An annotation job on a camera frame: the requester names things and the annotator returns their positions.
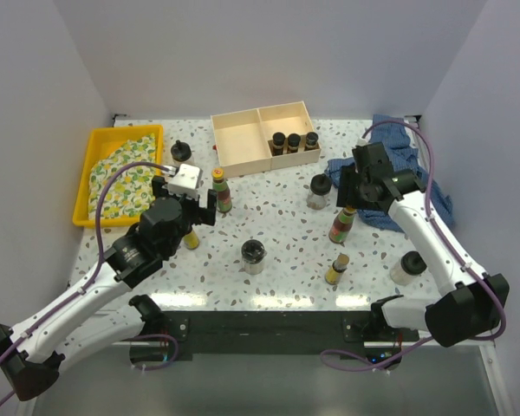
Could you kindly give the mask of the spice jar black lid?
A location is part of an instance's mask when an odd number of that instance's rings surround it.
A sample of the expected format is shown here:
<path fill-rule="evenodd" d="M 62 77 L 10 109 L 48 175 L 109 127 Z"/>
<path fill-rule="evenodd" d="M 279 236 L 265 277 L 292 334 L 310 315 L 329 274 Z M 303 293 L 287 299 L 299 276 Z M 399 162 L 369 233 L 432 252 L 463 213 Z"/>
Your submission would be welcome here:
<path fill-rule="evenodd" d="M 272 155 L 280 156 L 283 154 L 286 136 L 282 132 L 275 132 L 272 135 Z"/>
<path fill-rule="evenodd" d="M 297 133 L 291 133 L 287 137 L 287 153 L 297 153 L 301 143 L 301 136 Z"/>

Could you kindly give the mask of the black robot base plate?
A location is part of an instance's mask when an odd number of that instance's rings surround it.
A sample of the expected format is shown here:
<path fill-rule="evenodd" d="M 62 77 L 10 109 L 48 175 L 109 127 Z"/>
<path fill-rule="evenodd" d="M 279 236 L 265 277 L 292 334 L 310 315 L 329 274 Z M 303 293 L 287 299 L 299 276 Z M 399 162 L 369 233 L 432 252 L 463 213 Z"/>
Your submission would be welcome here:
<path fill-rule="evenodd" d="M 137 334 L 156 348 L 130 350 L 133 363 L 159 362 L 174 354 L 319 355 L 327 349 L 352 352 L 375 364 L 396 354 L 418 333 L 370 328 L 370 313 L 340 311 L 164 311 L 148 314 Z"/>

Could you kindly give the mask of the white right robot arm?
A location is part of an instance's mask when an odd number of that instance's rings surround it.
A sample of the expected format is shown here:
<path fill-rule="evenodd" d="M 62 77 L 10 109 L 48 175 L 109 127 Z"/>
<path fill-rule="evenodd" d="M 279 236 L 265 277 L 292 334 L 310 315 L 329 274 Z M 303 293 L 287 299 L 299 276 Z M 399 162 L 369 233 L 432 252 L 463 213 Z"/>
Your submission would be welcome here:
<path fill-rule="evenodd" d="M 282 174 L 232 188 L 232 210 L 203 235 L 211 306 L 341 310 L 366 340 L 412 330 L 450 347 L 501 333 L 508 283 L 463 250 L 422 192 L 392 202 L 399 231 L 378 231 L 339 208 L 308 208 Z M 344 237 L 330 228 L 339 218 Z"/>

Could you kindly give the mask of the small dark spice jar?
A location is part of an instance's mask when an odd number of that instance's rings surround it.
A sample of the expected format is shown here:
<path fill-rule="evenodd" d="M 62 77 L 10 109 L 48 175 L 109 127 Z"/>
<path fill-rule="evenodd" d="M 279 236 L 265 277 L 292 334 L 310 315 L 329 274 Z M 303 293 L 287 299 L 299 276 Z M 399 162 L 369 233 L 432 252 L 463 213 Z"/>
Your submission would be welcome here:
<path fill-rule="evenodd" d="M 319 136 L 316 132 L 308 132 L 305 136 L 305 151 L 314 151 L 319 148 Z"/>

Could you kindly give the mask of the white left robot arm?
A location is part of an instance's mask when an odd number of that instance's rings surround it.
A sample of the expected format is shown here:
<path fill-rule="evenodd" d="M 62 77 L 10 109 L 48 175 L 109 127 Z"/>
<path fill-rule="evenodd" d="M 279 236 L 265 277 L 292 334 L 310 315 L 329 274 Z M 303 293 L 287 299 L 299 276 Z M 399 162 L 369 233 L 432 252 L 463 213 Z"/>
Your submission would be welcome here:
<path fill-rule="evenodd" d="M 207 193 L 200 206 L 198 179 L 153 178 L 154 200 L 136 224 L 74 286 L 30 318 L 0 324 L 0 369 L 20 401 L 32 400 L 59 378 L 68 348 L 83 350 L 75 332 L 96 311 L 132 291 L 173 257 L 195 225 L 213 226 L 217 196 Z"/>

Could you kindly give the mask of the sauce bottle green label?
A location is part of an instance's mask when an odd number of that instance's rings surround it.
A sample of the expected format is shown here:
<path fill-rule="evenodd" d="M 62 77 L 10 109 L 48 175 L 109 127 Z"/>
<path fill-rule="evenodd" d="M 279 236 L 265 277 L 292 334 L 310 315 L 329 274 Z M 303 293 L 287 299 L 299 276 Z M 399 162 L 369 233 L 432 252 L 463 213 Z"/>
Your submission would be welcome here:
<path fill-rule="evenodd" d="M 211 172 L 212 189 L 217 194 L 217 209 L 221 213 L 227 213 L 232 209 L 231 191 L 221 167 L 214 168 Z"/>
<path fill-rule="evenodd" d="M 344 207 L 337 214 L 328 233 L 329 239 L 336 244 L 344 243 L 352 229 L 356 209 Z"/>

